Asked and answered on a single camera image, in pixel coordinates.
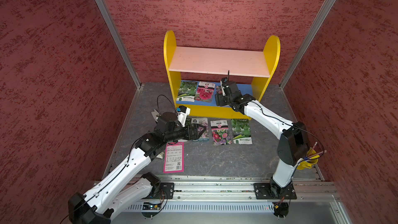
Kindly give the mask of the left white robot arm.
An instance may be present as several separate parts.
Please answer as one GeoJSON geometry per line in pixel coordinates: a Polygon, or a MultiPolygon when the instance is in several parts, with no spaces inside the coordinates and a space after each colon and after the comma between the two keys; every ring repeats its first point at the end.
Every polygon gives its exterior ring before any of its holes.
{"type": "Polygon", "coordinates": [[[198,140],[207,128],[202,124],[184,125],[187,114],[166,112],[157,118],[152,132],[138,138],[127,157],[102,181],[84,194],[68,200],[67,218],[72,224],[110,224],[129,205],[149,196],[166,199],[161,181],[146,173],[131,186],[128,183],[149,165],[168,144],[179,140],[198,140]]]}

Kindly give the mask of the purple flower seed bag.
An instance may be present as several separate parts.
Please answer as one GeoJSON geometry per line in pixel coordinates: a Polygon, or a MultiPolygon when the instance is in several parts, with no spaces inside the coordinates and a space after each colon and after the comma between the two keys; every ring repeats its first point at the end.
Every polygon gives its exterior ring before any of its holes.
{"type": "Polygon", "coordinates": [[[192,118],[191,123],[198,124],[198,132],[202,135],[197,139],[198,142],[207,142],[209,141],[209,127],[208,127],[208,119],[207,118],[192,118]]]}

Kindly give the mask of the pink zinnia seed bag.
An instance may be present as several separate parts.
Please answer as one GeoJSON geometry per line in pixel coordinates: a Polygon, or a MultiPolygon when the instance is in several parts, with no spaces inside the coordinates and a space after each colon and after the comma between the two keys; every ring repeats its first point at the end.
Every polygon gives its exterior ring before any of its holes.
{"type": "Polygon", "coordinates": [[[210,122],[210,127],[214,145],[219,146],[232,144],[232,137],[230,135],[230,128],[227,120],[212,120],[210,122]]]}

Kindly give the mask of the pink back-side seed bag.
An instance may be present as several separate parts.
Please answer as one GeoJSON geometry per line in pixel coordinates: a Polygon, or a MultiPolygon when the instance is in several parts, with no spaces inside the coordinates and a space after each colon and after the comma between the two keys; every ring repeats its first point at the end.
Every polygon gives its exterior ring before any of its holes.
{"type": "Polygon", "coordinates": [[[167,145],[164,157],[164,173],[178,173],[184,171],[184,143],[167,145]]]}

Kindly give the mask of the large green gourd seed bag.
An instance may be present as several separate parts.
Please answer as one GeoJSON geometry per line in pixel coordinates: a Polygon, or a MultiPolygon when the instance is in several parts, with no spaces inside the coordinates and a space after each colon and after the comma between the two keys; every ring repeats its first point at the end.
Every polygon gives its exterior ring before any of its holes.
{"type": "MultiPolygon", "coordinates": [[[[185,123],[184,123],[184,127],[186,128],[190,124],[191,124],[191,118],[187,117],[186,120],[185,120],[185,123]]],[[[188,141],[189,141],[188,139],[180,139],[180,140],[178,140],[178,142],[182,142],[182,143],[185,143],[185,142],[188,142],[188,141]]]]}

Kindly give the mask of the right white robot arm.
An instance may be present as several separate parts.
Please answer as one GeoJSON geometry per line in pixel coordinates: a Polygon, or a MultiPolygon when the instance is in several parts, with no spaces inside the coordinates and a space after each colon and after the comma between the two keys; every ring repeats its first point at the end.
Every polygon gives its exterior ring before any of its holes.
{"type": "Polygon", "coordinates": [[[225,77],[220,83],[222,93],[215,96],[217,106],[228,105],[232,110],[254,119],[279,140],[279,162],[269,181],[269,193],[274,198],[282,197],[292,183],[297,166],[309,151],[306,126],[277,115],[250,94],[243,95],[236,82],[225,77]]]}

